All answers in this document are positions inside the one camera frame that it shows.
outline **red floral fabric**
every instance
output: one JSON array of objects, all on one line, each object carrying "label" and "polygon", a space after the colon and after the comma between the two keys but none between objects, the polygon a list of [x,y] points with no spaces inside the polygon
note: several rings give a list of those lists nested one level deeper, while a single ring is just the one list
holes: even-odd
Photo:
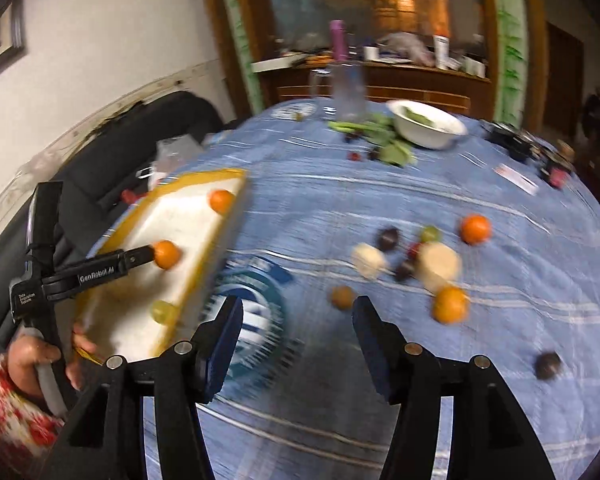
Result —
[{"label": "red floral fabric", "polygon": [[0,457],[25,478],[36,478],[64,422],[16,392],[0,356]]}]

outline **clear glass jug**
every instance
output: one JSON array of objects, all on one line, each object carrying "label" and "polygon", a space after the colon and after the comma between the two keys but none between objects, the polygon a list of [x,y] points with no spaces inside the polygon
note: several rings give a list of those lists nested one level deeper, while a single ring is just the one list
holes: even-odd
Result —
[{"label": "clear glass jug", "polygon": [[360,123],[366,120],[366,87],[362,63],[345,59],[332,61],[325,68],[311,70],[309,89],[316,102],[319,116],[322,117],[318,85],[323,77],[331,78],[331,98],[336,109],[335,118],[347,123]]}]

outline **framed picture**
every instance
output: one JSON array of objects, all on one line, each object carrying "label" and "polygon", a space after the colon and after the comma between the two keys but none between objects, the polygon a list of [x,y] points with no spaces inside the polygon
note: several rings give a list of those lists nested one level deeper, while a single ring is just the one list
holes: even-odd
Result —
[{"label": "framed picture", "polygon": [[13,0],[0,17],[0,71],[23,49],[22,0]]}]

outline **yellow and white tray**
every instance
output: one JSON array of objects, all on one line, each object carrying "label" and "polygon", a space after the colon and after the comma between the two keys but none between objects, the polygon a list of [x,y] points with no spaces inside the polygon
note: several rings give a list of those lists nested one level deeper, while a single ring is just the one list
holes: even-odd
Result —
[{"label": "yellow and white tray", "polygon": [[[235,195],[223,216],[208,204],[207,195],[215,189]],[[192,336],[224,254],[238,234],[248,195],[245,170],[205,171],[161,184],[134,206],[98,254],[170,240],[182,257],[170,270],[148,263],[78,295],[78,320],[98,345],[99,357],[120,354],[129,362],[139,361]],[[175,306],[165,324],[151,316],[156,300]]]}]

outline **silver bolt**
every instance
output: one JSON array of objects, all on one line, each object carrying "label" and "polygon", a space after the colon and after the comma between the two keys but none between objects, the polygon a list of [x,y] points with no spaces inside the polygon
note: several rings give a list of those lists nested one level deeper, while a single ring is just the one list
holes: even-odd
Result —
[{"label": "silver bolt", "polygon": [[119,355],[112,355],[109,359],[107,359],[107,368],[110,368],[111,370],[119,368],[121,364],[122,357]]},{"label": "silver bolt", "polygon": [[404,346],[404,351],[409,355],[420,355],[422,354],[422,346],[418,343],[407,343]]},{"label": "silver bolt", "polygon": [[173,351],[176,352],[176,354],[184,355],[191,352],[192,348],[193,346],[191,346],[189,341],[180,341],[176,346],[173,347]]},{"label": "silver bolt", "polygon": [[491,361],[489,361],[489,358],[484,356],[484,355],[477,355],[476,357],[474,357],[474,364],[478,367],[478,368],[489,368],[491,366]]}]

